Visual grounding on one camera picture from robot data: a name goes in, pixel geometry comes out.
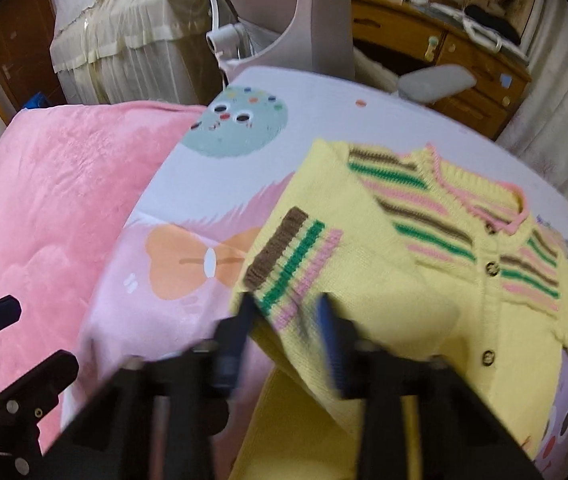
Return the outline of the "yellow striped knit cardigan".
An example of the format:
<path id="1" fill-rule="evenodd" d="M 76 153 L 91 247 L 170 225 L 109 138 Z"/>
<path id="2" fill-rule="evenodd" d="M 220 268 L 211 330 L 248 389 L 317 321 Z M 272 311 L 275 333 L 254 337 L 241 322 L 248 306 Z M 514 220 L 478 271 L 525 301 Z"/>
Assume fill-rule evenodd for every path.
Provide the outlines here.
<path id="1" fill-rule="evenodd" d="M 412 360 L 440 354 L 542 476 L 568 450 L 568 257 L 515 184 L 434 148 L 314 142 L 259 232 L 234 295 L 274 369 L 235 479 L 349 479 L 361 406 L 330 379 L 316 300 Z"/>

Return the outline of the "wooden desk with drawers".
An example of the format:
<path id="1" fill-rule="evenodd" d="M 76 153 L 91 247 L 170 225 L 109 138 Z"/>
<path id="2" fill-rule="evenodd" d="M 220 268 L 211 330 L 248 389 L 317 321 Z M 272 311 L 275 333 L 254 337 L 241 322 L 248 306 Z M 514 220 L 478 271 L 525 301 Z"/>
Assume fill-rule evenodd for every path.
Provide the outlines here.
<path id="1" fill-rule="evenodd" d="M 497 140 L 523 102 L 532 81 L 527 63 L 503 50 L 492 52 L 463 25 L 428 6 L 390 0 L 351 0 L 354 45 L 398 76 L 455 64 L 476 78 L 473 88 L 432 109 Z"/>

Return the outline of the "white tote bag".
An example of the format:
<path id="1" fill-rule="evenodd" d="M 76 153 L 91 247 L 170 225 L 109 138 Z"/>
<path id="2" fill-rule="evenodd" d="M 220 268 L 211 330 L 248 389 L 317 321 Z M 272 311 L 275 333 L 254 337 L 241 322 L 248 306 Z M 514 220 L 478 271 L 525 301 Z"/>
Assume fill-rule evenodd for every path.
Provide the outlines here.
<path id="1" fill-rule="evenodd" d="M 431 3 L 428 6 L 428 10 L 437 18 L 449 20 L 450 22 L 455 22 L 461 26 L 467 34 L 467 37 L 470 38 L 470 41 L 474 42 L 474 44 L 478 44 L 478 46 L 481 46 L 492 53 L 504 53 L 505 55 L 511 55 L 514 56 L 514 58 L 519 58 L 524 63 L 529 62 L 528 56 L 524 53 L 520 46 L 516 47 L 515 44 L 512 44 L 511 41 L 506 40 L 494 30 L 485 28 L 481 24 L 478 24 L 464 14 L 464 9 L 459 10 L 440 3 Z"/>

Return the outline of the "brown wooden door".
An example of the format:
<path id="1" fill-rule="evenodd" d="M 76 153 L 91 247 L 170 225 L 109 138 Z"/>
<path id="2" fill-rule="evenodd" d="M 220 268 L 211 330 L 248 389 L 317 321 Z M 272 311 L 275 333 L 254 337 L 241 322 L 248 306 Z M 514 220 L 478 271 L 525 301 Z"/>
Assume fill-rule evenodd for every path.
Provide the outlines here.
<path id="1" fill-rule="evenodd" d="M 18 110 L 38 93 L 66 103 L 50 57 L 54 24 L 50 0 L 0 3 L 0 85 Z"/>

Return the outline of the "cartoon print bed sheet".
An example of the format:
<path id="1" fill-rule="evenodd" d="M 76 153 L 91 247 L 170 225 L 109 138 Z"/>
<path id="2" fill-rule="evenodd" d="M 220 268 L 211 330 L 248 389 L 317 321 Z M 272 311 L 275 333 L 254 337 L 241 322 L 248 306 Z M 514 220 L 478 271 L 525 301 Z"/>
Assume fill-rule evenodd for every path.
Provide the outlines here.
<path id="1" fill-rule="evenodd" d="M 134 206 L 79 336 L 83 406 L 128 356 L 156 359 L 208 336 L 233 312 L 249 249 L 314 142 L 409 154 L 517 185 L 564 250 L 568 203 L 496 144 L 425 107 L 350 82 L 252 68 L 223 90 L 162 163 Z M 240 454 L 273 361 L 252 340 L 231 423 L 217 444 L 224 478 Z"/>

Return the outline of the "cream lace covered furniture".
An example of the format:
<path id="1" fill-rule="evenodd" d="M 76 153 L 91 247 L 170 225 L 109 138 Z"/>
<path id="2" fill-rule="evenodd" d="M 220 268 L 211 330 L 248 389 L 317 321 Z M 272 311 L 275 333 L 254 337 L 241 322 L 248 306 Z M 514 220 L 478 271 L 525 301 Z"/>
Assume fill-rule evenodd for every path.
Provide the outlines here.
<path id="1" fill-rule="evenodd" d="M 58 0 L 52 67 L 70 104 L 207 104 L 221 76 L 209 0 Z"/>

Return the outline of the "white leaf print curtain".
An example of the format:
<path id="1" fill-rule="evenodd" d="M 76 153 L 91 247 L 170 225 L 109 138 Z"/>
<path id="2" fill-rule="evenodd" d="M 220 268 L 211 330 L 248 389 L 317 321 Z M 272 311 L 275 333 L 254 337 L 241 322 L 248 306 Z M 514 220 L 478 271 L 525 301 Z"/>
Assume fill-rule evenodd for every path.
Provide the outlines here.
<path id="1" fill-rule="evenodd" d="M 532 83 L 498 143 L 568 199 L 567 0 L 536 0 L 523 47 Z"/>

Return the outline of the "white ergonomic office chair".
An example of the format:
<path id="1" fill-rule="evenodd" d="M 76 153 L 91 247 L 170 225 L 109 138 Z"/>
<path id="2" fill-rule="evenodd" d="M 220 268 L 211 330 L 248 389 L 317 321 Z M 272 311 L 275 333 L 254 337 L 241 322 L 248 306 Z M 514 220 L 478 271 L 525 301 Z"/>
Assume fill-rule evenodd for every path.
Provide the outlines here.
<path id="1" fill-rule="evenodd" d="M 444 65 L 398 77 L 354 48 L 351 0 L 210 0 L 206 38 L 227 82 L 249 67 L 291 68 L 351 80 L 432 104 L 473 88 L 466 68 Z"/>

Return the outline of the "pink quilted blanket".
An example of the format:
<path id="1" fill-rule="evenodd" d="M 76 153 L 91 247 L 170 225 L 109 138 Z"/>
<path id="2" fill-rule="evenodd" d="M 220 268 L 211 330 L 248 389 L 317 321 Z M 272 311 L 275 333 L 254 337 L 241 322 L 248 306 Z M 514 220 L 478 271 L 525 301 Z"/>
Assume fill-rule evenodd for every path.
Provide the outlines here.
<path id="1" fill-rule="evenodd" d="M 165 158 L 202 114 L 153 101 L 21 110 L 0 139 L 0 391 L 75 347 L 105 261 Z"/>

